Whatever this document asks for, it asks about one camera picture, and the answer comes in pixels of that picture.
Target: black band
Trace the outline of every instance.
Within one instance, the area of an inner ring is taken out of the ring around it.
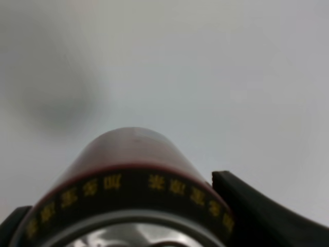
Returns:
[[[123,209],[177,214],[223,242],[234,225],[225,206],[192,180],[162,170],[122,169],[84,178],[55,193],[29,216],[15,246],[39,246],[78,221]]]

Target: black curved edge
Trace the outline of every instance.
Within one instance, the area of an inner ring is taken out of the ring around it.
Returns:
[[[16,208],[0,225],[0,246],[7,247],[21,220],[31,210],[31,206]]]
[[[212,173],[214,190],[235,215],[235,246],[328,247],[329,228],[267,198],[229,171]]]
[[[77,222],[126,209],[179,215],[202,225],[223,243],[233,231],[231,211],[210,187],[171,171],[121,168],[93,173],[52,193],[25,217],[10,246],[43,246]],[[78,237],[76,234],[85,234],[93,227],[99,226],[86,225],[82,232],[71,234],[65,241],[71,242]]]

